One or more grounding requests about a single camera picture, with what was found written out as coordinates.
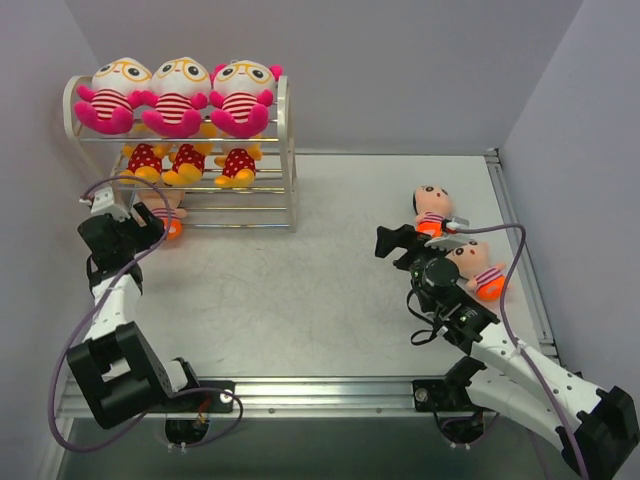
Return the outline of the peach boy plush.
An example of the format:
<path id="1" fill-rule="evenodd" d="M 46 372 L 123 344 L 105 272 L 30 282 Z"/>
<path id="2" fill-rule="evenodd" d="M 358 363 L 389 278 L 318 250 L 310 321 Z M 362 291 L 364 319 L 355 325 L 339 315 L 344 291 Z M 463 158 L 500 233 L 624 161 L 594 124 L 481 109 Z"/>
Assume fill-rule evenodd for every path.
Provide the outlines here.
<path id="1" fill-rule="evenodd" d="M 506 264 L 492 263 L 489 245 L 471 240 L 450 250 L 446 257 L 458 268 L 459 275 L 466 281 L 466 289 L 481 301 L 498 301 L 506 286 Z"/>
<path id="2" fill-rule="evenodd" d="M 415 211 L 415 229 L 417 232 L 441 237 L 444 233 L 443 223 L 451 218 L 453 202 L 448 192 L 432 185 L 418 187 L 413 194 Z"/>
<path id="3" fill-rule="evenodd" d="M 150 212 L 162 220 L 168 229 L 167 240 L 175 240 L 182 234 L 182 220 L 187 216 L 187 211 L 180 206 L 185 197 L 185 192 L 180 189 L 163 189 L 166 201 L 154 190 L 141 190 L 137 198 L 150 210 Z"/>

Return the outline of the yellow bear plush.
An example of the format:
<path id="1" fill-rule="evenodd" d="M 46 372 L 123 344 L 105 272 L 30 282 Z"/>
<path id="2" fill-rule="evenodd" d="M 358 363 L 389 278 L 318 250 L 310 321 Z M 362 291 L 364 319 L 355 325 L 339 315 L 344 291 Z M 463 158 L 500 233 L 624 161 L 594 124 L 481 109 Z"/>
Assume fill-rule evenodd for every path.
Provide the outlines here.
<path id="1" fill-rule="evenodd" d="M 169 154 L 171 168 L 162 174 L 163 183 L 179 187 L 199 182 L 204 174 L 206 157 L 213 148 L 211 141 L 181 143 Z"/>
<path id="2" fill-rule="evenodd" d="M 134 142 L 125 143 L 121 153 L 127 160 L 121 175 L 135 176 L 155 184 L 161 177 L 163 159 L 173 147 L 170 142 L 139 141 L 139 138 L 156 138 L 157 134 L 143 124 L 131 131 Z"/>
<path id="3" fill-rule="evenodd" d="M 214 183 L 219 188 L 250 187 L 256 176 L 256 162 L 262 159 L 259 142 L 231 142 L 221 145 L 222 154 L 214 159 L 221 173 Z"/>

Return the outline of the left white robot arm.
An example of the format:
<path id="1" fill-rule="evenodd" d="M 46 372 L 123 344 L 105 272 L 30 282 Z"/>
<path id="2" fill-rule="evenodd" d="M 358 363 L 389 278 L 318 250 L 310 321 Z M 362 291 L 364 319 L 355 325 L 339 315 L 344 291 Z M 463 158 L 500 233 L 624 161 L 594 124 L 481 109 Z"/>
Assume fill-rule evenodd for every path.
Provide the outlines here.
<path id="1" fill-rule="evenodd" d="M 67 364 L 94 419 L 113 428 L 170 402 L 180 411 L 196 408 L 202 386 L 189 362 L 162 362 L 134 321 L 143 274 L 134 262 L 164 234 L 164 223 L 142 202 L 134 214 L 101 213 L 80 224 L 90 249 L 86 274 L 96 312 L 84 339 L 66 352 Z"/>

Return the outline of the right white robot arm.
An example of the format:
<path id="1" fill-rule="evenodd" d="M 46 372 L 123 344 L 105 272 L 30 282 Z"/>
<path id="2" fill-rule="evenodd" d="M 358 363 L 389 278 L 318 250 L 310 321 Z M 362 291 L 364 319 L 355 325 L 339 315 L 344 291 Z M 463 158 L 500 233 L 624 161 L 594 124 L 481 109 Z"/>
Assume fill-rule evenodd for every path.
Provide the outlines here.
<path id="1" fill-rule="evenodd" d="M 463 352 L 446 374 L 443 395 L 456 408 L 491 410 L 547 440 L 583 479 L 612 479 L 639 445 L 633 398 L 572 373 L 518 338 L 506 313 L 493 313 L 458 284 L 461 273 L 428 235 L 410 225 L 376 230 L 375 255 L 404 254 L 416 318 Z"/>

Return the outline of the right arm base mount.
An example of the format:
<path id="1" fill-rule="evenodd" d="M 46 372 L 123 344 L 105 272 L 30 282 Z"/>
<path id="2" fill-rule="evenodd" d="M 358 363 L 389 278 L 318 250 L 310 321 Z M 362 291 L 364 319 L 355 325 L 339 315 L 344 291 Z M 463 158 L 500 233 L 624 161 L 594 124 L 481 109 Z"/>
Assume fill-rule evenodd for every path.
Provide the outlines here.
<path id="1" fill-rule="evenodd" d="M 463 357 L 444 376 L 412 381 L 414 409 L 422 413 L 475 412 L 466 391 L 471 379 L 486 365 L 471 357 Z"/>

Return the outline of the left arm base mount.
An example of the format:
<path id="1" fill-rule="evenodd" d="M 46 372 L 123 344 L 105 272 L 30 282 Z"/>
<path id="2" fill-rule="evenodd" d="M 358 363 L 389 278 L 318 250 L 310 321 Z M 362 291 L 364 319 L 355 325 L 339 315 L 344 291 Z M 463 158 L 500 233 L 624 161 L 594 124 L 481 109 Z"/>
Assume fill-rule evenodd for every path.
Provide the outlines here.
<path id="1" fill-rule="evenodd" d="M 233 411 L 236 383 L 228 379 L 199 378 L 189 362 L 182 357 L 163 364 L 171 386 L 171 395 L 165 402 L 169 412 L 220 413 Z"/>

